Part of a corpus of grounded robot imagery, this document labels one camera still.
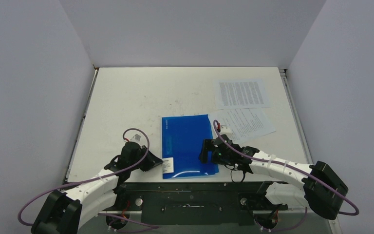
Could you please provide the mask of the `blue plastic folder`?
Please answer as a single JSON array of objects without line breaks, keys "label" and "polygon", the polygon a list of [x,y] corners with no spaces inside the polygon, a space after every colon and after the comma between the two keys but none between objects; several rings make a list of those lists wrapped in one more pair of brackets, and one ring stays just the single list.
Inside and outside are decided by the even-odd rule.
[{"label": "blue plastic folder", "polygon": [[213,139],[208,115],[162,117],[162,178],[217,174],[216,164],[199,159],[205,139]]}]

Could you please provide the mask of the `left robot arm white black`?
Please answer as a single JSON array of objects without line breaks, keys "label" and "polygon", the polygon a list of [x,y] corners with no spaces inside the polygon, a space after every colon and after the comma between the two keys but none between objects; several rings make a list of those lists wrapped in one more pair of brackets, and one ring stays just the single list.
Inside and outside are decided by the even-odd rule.
[{"label": "left robot arm white black", "polygon": [[63,192],[49,193],[31,227],[33,234],[75,234],[99,212],[111,207],[120,210],[126,197],[118,191],[134,170],[147,172],[161,165],[145,145],[126,142],[119,155],[88,182],[75,185]]}]

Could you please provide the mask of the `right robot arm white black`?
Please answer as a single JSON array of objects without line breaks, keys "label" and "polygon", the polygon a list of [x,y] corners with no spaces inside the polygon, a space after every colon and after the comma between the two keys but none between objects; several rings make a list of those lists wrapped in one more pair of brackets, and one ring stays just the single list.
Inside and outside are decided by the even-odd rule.
[{"label": "right robot arm white black", "polygon": [[199,160],[276,179],[277,182],[256,195],[256,203],[262,209],[281,204],[300,205],[309,207],[325,219],[334,220],[342,214],[340,208],[349,190],[335,171],[322,161],[316,164],[288,161],[254,147],[241,147],[227,135],[205,139]]}]

